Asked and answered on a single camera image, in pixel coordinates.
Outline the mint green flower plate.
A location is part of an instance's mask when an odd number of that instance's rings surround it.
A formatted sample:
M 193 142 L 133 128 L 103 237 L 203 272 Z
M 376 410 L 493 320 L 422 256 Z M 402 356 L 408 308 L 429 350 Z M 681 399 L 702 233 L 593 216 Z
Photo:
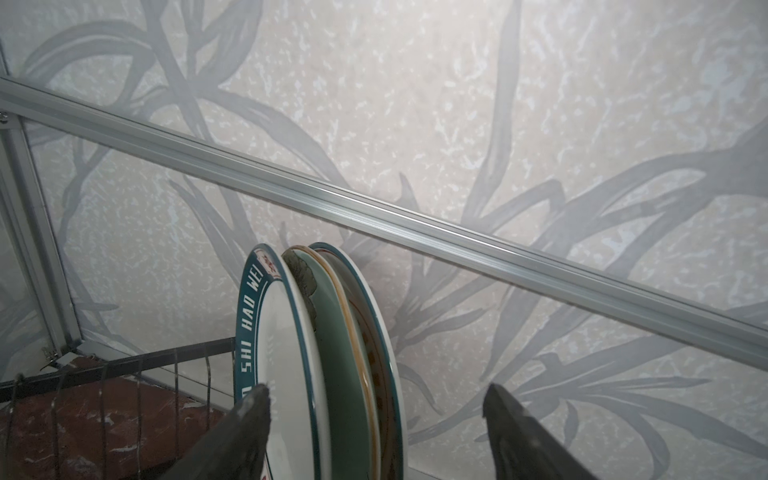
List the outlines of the mint green flower plate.
M 372 374 L 357 320 L 334 268 L 308 246 L 289 248 L 289 265 L 313 311 L 322 363 L 333 479 L 378 479 L 381 438 Z

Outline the black wire dish rack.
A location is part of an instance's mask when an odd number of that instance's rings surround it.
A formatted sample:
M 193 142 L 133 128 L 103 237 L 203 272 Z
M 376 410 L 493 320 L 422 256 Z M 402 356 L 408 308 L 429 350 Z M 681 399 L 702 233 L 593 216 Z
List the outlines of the black wire dish rack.
M 159 479 L 225 416 L 224 338 L 104 360 L 77 354 L 1 384 L 4 479 Z

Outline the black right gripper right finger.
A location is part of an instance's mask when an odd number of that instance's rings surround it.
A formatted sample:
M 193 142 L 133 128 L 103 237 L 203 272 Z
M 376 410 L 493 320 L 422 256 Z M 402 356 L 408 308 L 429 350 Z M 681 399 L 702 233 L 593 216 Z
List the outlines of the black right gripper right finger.
M 503 386 L 488 386 L 482 415 L 498 479 L 596 479 Z

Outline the orange sunburst plate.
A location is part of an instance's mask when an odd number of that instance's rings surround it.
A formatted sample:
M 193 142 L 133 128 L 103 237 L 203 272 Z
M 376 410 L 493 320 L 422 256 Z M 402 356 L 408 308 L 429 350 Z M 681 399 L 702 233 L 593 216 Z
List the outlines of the orange sunburst plate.
M 382 439 L 381 477 L 405 479 L 408 469 L 406 412 L 397 361 L 384 316 L 360 268 L 343 250 L 326 242 L 310 248 L 333 267 L 360 327 L 373 374 Z

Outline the white plate dark lettered rim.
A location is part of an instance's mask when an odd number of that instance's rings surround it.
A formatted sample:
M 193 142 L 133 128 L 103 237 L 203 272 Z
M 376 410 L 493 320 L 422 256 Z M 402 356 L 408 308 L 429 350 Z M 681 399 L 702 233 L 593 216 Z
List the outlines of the white plate dark lettered rim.
M 318 348 L 286 262 L 260 243 L 243 267 L 236 308 L 234 397 L 264 385 L 271 399 L 268 479 L 329 479 L 329 415 Z

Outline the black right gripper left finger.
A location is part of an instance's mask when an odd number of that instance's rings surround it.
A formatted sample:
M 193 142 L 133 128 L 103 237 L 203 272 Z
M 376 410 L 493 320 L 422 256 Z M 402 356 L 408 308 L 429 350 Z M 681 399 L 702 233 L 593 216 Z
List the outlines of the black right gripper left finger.
M 255 385 L 161 479 L 262 479 L 270 408 L 269 388 Z

